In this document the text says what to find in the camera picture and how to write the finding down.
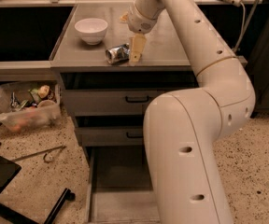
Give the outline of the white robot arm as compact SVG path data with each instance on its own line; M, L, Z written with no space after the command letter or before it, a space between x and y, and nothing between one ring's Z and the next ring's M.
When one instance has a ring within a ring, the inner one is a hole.
M148 106L144 144L161 224L234 224L213 143L248 121L255 91L241 62L193 0L135 0L131 31L146 34L166 11L197 79Z

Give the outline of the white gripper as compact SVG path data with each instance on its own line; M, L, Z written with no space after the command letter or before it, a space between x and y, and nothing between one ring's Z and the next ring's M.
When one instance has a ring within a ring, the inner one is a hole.
M129 29L136 33L130 38L130 55L131 63L137 63L143 53L147 39L143 34L149 33L155 26L157 20L143 16L136 8L135 4L131 4L128 13L124 12L120 16L121 22L127 22Z

